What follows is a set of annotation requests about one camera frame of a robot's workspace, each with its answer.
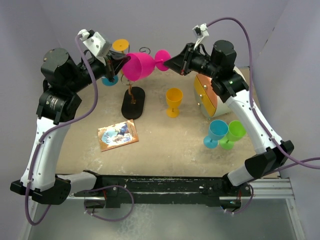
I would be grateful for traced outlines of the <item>blue wine glass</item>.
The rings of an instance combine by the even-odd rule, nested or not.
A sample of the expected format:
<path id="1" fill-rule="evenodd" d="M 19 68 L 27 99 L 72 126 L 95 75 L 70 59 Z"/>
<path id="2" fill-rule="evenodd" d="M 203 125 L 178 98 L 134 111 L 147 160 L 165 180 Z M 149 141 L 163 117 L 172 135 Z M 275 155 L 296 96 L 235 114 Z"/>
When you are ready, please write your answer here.
<path id="1" fill-rule="evenodd" d="M 228 131 L 229 127 L 225 121 L 213 120 L 209 125 L 207 136 L 203 139 L 203 144 L 209 149 L 216 148 Z"/>
<path id="2" fill-rule="evenodd" d="M 114 76 L 113 79 L 109 79 L 105 76 L 101 78 L 101 82 L 108 87 L 114 86 L 115 84 L 118 83 L 118 81 L 119 81 L 119 77 L 117 75 Z"/>

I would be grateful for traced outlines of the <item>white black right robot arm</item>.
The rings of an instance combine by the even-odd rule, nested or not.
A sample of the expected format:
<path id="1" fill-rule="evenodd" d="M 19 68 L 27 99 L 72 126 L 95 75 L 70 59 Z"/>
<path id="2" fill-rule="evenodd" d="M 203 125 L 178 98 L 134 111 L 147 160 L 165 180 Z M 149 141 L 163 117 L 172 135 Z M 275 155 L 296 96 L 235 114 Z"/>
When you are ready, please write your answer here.
<path id="1" fill-rule="evenodd" d="M 212 90 L 236 114 L 251 139 L 255 156 L 246 159 L 242 167 L 224 175 L 222 190 L 228 196 L 235 195 L 240 185 L 260 179 L 283 166 L 294 150 L 293 143 L 284 141 L 251 101 L 248 84 L 235 71 L 236 57 L 234 45 L 229 41 L 216 41 L 211 54 L 202 44 L 195 46 L 191 42 L 180 54 L 163 63 L 182 76 L 195 71 L 209 77 Z"/>

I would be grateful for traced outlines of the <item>pink wine glass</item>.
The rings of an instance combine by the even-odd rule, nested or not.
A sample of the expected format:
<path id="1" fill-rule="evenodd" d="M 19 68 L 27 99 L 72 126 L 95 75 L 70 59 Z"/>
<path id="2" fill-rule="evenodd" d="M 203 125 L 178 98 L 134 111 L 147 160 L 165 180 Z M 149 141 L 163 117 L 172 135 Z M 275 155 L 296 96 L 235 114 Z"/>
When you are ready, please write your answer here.
<path id="1" fill-rule="evenodd" d="M 161 49 L 154 57 L 144 52 L 127 53 L 130 60 L 123 66 L 123 75 L 132 82 L 148 77 L 157 68 L 160 71 L 167 71 L 169 68 L 164 65 L 165 61 L 171 58 L 168 51 Z"/>

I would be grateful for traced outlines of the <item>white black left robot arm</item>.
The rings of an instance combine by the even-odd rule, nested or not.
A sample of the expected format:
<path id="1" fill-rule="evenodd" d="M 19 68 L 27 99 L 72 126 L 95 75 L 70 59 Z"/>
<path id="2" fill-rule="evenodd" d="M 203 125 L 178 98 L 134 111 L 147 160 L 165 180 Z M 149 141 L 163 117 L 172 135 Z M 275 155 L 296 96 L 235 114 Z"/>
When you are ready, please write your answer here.
<path id="1" fill-rule="evenodd" d="M 81 104 L 79 91 L 95 85 L 101 77 L 113 80 L 120 70 L 128 67 L 135 53 L 106 50 L 102 54 L 81 52 L 75 63 L 66 49 L 55 48 L 44 56 L 43 93 L 36 110 L 36 135 L 28 165 L 10 190 L 42 205 L 60 205 L 70 194 L 87 191 L 98 196 L 103 191 L 104 176 L 90 170 L 77 174 L 56 174 L 57 162 L 65 136 L 80 120 L 76 116 Z"/>

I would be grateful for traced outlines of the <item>yellow wine glass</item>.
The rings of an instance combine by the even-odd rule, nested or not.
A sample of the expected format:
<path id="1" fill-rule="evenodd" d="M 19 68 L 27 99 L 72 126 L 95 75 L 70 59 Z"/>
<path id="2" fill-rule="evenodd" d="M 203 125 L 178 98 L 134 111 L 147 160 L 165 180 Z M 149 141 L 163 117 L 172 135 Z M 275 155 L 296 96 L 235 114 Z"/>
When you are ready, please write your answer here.
<path id="1" fill-rule="evenodd" d="M 126 54 L 130 52 L 130 43 L 127 39 L 117 39 L 112 43 L 112 48 L 116 52 Z"/>
<path id="2" fill-rule="evenodd" d="M 166 114 L 170 118 L 176 118 L 180 114 L 179 106 L 183 99 L 183 92 L 179 88 L 170 88 L 167 90 L 166 103 L 168 108 Z"/>

